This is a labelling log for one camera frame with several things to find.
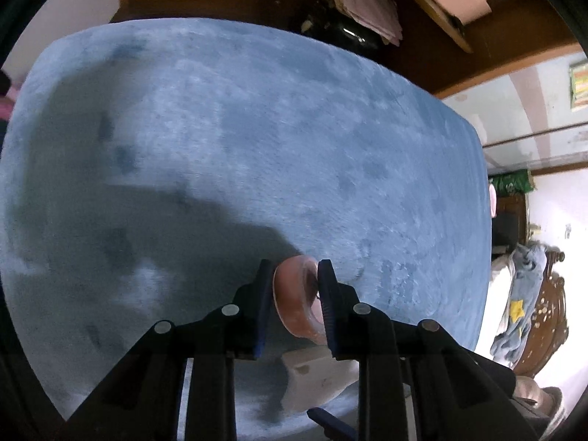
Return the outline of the blue star blanket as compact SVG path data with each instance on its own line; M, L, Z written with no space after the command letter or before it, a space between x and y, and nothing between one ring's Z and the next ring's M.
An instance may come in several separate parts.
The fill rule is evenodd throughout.
M494 337L490 354L495 362L514 368L529 337L531 316L547 266L546 248L538 243L518 244L510 261L514 271L503 314L505 325Z

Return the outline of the wooden shelf board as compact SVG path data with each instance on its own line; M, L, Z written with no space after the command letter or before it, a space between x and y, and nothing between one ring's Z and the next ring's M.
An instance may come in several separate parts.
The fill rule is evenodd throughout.
M447 34L465 53L472 54L472 46L465 40L462 27L455 24L445 10L434 0L413 0L420 6L431 20Z

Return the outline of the white checked pillow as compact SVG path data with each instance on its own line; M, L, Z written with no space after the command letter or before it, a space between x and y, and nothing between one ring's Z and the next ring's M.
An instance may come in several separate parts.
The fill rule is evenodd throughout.
M514 274L515 266L511 255L504 254L492 261L483 323L474 350L476 354L488 359L493 359L490 349L494 339L504 333L508 325L508 307Z

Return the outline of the blue textured table cloth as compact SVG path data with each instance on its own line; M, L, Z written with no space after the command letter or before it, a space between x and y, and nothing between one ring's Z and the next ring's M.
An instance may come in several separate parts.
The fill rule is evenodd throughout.
M4 297L66 420L155 323L201 320L265 259L328 259L363 303L474 348L490 224L464 118L370 60L239 22L54 42L1 151Z

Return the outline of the white tape dispenser base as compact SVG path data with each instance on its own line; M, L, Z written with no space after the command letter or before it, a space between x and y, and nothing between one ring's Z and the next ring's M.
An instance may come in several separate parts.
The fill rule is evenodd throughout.
M358 361L337 361L326 345L282 354L288 382L281 400L286 412L321 407L359 380Z

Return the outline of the folded beige cloth stack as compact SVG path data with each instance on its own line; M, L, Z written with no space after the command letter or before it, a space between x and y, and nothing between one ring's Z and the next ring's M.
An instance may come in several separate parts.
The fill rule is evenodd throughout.
M399 46L403 30L392 0L334 0L337 10L377 33L389 44Z

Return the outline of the colourful wall poster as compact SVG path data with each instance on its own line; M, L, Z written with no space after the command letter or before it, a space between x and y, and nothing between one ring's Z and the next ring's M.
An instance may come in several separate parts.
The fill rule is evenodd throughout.
M580 62L569 68L571 108L586 108L588 103L588 62Z

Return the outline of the pink tape roll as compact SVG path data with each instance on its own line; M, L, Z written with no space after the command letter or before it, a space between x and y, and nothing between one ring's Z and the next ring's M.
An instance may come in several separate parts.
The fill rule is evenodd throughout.
M327 344L318 293L318 262L298 255L283 261L274 272L273 298L282 325L293 337Z

